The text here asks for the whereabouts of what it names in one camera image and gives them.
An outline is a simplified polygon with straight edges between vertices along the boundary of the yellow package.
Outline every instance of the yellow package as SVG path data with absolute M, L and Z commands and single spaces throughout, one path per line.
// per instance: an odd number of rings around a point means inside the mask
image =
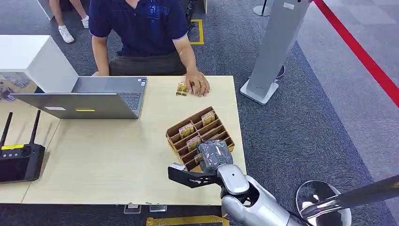
M 188 137 L 193 132 L 194 132 L 194 124 L 192 122 L 179 129 L 179 134 L 182 139 Z
M 195 160 L 195 163 L 198 164 L 200 161 L 203 160 L 202 155 L 197 154 L 196 156 L 194 156 L 194 160 Z
M 176 91 L 176 96 L 187 96 L 187 86 L 184 82 L 180 82 L 177 85 L 177 91 Z
M 197 144 L 201 143 L 201 138 L 199 136 L 196 136 L 194 138 L 191 138 L 190 140 L 187 141 L 187 146 L 188 146 L 188 151 L 192 151 L 195 148 L 197 148 Z
M 204 126 L 209 125 L 211 122 L 215 121 L 215 112 L 211 111 L 201 116 L 202 124 Z

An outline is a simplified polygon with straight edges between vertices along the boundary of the white cabinet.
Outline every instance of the white cabinet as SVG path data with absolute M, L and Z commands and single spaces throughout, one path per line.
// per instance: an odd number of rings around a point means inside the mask
M 26 74 L 46 93 L 70 93 L 79 77 L 49 35 L 0 35 L 0 73 L 7 72 Z

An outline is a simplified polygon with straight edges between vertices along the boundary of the grey packaged item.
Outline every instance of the grey packaged item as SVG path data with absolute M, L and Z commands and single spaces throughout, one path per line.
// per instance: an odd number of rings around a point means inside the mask
M 11 94 L 14 93 L 6 84 L 0 81 L 0 100 L 5 100 L 7 102 L 12 102 L 15 100 Z
M 197 152 L 202 155 L 199 164 L 204 173 L 214 172 L 220 165 L 233 164 L 233 156 L 223 140 L 205 140 L 198 145 Z
M 1 72 L 0 76 L 3 76 L 12 84 L 20 88 L 26 87 L 30 82 L 28 76 L 23 72 Z

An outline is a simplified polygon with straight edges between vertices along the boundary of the black pants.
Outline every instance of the black pants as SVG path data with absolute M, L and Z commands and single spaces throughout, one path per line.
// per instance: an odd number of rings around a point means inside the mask
M 117 55 L 110 62 L 110 76 L 151 76 L 151 75 L 184 75 L 186 68 L 179 54 L 164 56 L 121 56 Z

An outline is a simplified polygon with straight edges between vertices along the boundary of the metal bracket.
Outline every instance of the metal bracket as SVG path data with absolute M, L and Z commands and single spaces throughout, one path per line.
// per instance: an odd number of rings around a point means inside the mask
M 166 212 L 168 209 L 167 205 L 151 205 L 150 212 Z
M 124 214 L 140 214 L 141 213 L 141 205 L 135 205 L 133 203 L 129 203 L 125 205 L 125 209 L 123 210 Z

